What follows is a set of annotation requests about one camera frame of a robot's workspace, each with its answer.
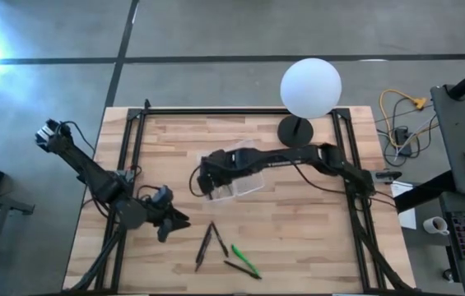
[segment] power strip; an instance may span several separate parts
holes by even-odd
[[[407,128],[404,129],[404,128],[395,128],[395,130],[393,130],[393,136],[395,137],[395,142],[397,142],[397,145],[404,145],[404,143],[406,143],[407,139],[409,139],[409,137],[411,136],[412,134],[410,132],[407,131]],[[402,148],[398,154],[399,155],[402,155],[402,156],[406,156],[406,157],[409,157],[409,156],[412,156],[412,144],[411,143],[408,143],[406,146],[404,146],[404,148]]]

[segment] pen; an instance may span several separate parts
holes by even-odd
[[[245,255],[243,255],[241,253],[241,251],[234,244],[232,244],[231,246],[232,246],[232,251],[234,251],[235,255],[237,257],[239,257],[239,259],[241,259],[241,261],[245,262],[245,264],[247,264],[249,266],[249,268],[252,271],[254,271],[254,273],[256,275],[259,276],[259,271],[258,271],[258,269],[256,269],[256,266],[254,266],[254,264],[250,263],[249,259],[247,259],[247,257]]]
[[[225,256],[228,258],[229,250],[226,249],[226,245],[223,243],[223,240],[221,239],[221,236],[219,235],[219,232],[217,231],[216,224],[214,223],[214,221],[212,221],[210,225],[212,226],[212,228],[214,228],[214,232],[216,233],[217,240],[219,241],[219,244],[221,245],[221,248],[223,249]]]
[[[212,234],[208,234],[208,236],[205,237],[205,240],[203,241],[202,253],[201,253],[201,256],[199,257],[199,261],[197,262],[195,272],[198,272],[198,269],[199,269],[199,267],[201,266],[202,261],[205,260],[205,252],[207,251],[207,247],[208,247],[208,245],[210,244],[210,239],[211,239],[211,238],[212,238]]]
[[[198,255],[196,256],[196,263],[199,262],[199,259],[201,259],[201,255],[204,253],[203,250],[206,249],[206,247],[204,247],[204,246],[205,246],[205,244],[208,244],[208,243],[207,243],[207,238],[208,238],[208,236],[210,235],[211,226],[212,226],[211,224],[208,225],[208,228],[207,228],[207,231],[206,231],[206,233],[205,233],[205,236],[204,236],[203,239],[202,239],[201,247],[199,248]]]
[[[224,260],[223,262],[224,262],[226,265],[228,265],[228,266],[234,267],[234,268],[237,269],[238,271],[243,271],[244,273],[246,273],[247,275],[250,275],[252,278],[254,278],[254,279],[256,279],[256,280],[262,279],[261,276],[256,275],[255,273],[253,273],[253,272],[251,272],[251,271],[247,271],[247,270],[244,269],[243,267],[237,266],[236,264],[234,264],[234,263],[232,263],[232,262],[228,262],[227,260]]]

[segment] green marker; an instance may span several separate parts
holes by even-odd
[[[245,264],[247,264],[247,265],[249,266],[249,268],[250,268],[252,271],[254,271],[254,273],[255,273],[257,276],[260,276],[260,275],[259,275],[258,269],[256,269],[256,267],[255,267],[252,263],[250,263],[249,259],[247,259],[247,258],[241,253],[241,251],[240,251],[237,247],[235,247],[234,244],[232,244],[232,251],[234,252],[234,254],[235,254],[237,257],[239,257],[239,259],[241,259],[241,261],[245,262]]]

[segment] white paper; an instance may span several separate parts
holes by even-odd
[[[408,192],[413,189],[413,185],[408,183],[403,183],[399,181],[393,181],[391,184],[391,193],[393,197],[398,197],[404,192]],[[416,218],[415,218],[415,209],[405,210],[404,212],[398,214],[398,220],[400,225],[408,229],[416,229]]]

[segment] black marker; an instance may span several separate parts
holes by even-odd
[[[211,239],[211,238],[212,238],[212,234],[208,234],[208,236],[207,236],[207,237],[205,238],[205,240],[203,241],[202,253],[201,253],[201,256],[199,257],[199,261],[197,262],[195,272],[198,272],[198,269],[199,269],[199,267],[201,266],[202,261],[205,260],[205,252],[207,251],[207,247],[208,247],[208,245],[210,244],[210,239]]]
[[[226,265],[228,266],[231,266],[231,267],[234,267],[235,269],[237,269],[238,271],[243,271],[244,273],[246,273],[247,275],[250,275],[250,277],[256,279],[256,280],[260,280],[262,279],[261,276],[259,275],[256,275],[255,273],[251,272],[251,271],[247,271],[246,269],[244,269],[243,267],[241,266],[237,266],[236,264],[234,263],[231,263],[231,262],[228,262],[227,260],[224,260],[223,261]]]
[[[209,225],[208,225],[208,228],[207,228],[207,231],[206,231],[206,233],[205,233],[205,236],[202,238],[201,247],[199,248],[198,255],[196,256],[196,263],[198,263],[199,260],[201,259],[201,255],[203,254],[203,249],[205,249],[205,247],[204,247],[204,246],[205,246],[205,243],[208,244],[207,238],[208,238],[208,236],[210,235],[211,226],[212,226],[212,224],[209,224]]]
[[[214,228],[214,232],[216,233],[217,240],[219,241],[219,244],[221,245],[221,248],[223,249],[223,252],[225,253],[225,256],[228,258],[229,257],[229,250],[226,249],[226,245],[223,243],[223,240],[221,239],[221,236],[219,235],[219,232],[217,231],[217,227],[214,224],[214,221],[210,223],[212,228]]]

